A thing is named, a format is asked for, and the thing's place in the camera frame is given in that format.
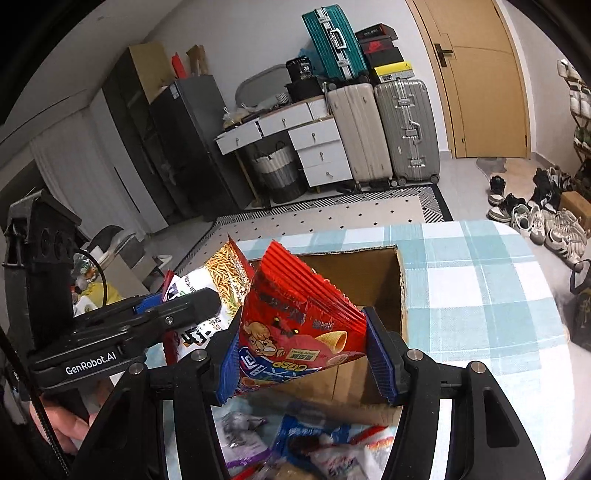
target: small cardboard box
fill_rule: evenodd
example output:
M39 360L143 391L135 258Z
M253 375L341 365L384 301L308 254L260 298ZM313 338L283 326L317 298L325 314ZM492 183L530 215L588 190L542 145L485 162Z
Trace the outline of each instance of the small cardboard box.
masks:
M407 340L405 281L396 247L299 256L358 307L376 309L387 330ZM348 423L396 425L400 408L379 394L366 357L273 387L313 403L327 416Z
M579 192L564 192L560 196L560 208L565 208L574 213L579 219L580 225L587 232L587 238L591 236L591 203Z

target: curtain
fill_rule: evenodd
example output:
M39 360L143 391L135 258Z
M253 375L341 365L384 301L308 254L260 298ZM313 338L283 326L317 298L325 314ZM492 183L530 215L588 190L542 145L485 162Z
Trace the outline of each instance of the curtain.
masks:
M147 225L107 160L88 109L49 127L30 147L49 191L82 219L88 238L107 225L144 238Z

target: black cable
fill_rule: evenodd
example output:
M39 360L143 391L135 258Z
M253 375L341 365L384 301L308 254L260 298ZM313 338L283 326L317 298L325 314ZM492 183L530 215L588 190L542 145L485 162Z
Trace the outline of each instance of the black cable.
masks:
M100 267L100 265L96 261L96 259L92 255L90 255L87 251L76 248L74 250L74 253L80 254L80 255L86 257L88 260L90 260L90 262L98 270L99 275L100 275L100 279L103 281L103 307L106 307L106 305L107 305L107 279L105 277L105 272L103 272L103 269Z
M70 464L66 458L66 454L64 450L62 450L60 442L57 440L56 433L53 431L53 427L49 422L49 418L47 417L47 413L45 412L45 408L41 403L39 395L37 394L37 389L33 386L33 382L29 378L25 367L21 363L17 353L14 351L8 337L4 333L3 328L0 327L0 349L6 356L8 362L12 365L14 372L18 375L19 381L24 385L27 389L29 394L29 398L31 399L31 403L33 404L33 408L37 413L37 417L39 418L39 422L41 423L41 427L47 436L47 441L53 450L57 460L60 462L61 468L66 473L66 476L70 474Z

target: black sneaker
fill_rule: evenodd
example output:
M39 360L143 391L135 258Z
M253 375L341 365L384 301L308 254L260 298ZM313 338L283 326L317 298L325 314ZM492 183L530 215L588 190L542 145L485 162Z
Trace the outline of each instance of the black sneaker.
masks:
M525 199L517 198L510 193L498 206L489 209L486 216L495 222L509 223L513 209L518 205L527 205L527 203Z
M503 180L498 175L495 175L491 178L491 189L488 194L488 203L490 203L493 207L499 205L503 200L505 200L505 196L503 195L505 191L505 180Z

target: beige suitcase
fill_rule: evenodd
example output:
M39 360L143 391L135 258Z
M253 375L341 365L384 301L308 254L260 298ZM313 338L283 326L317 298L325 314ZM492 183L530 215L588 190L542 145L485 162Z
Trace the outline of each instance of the beige suitcase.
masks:
M351 173L357 183L392 179L392 164L384 127L369 83L328 93Z

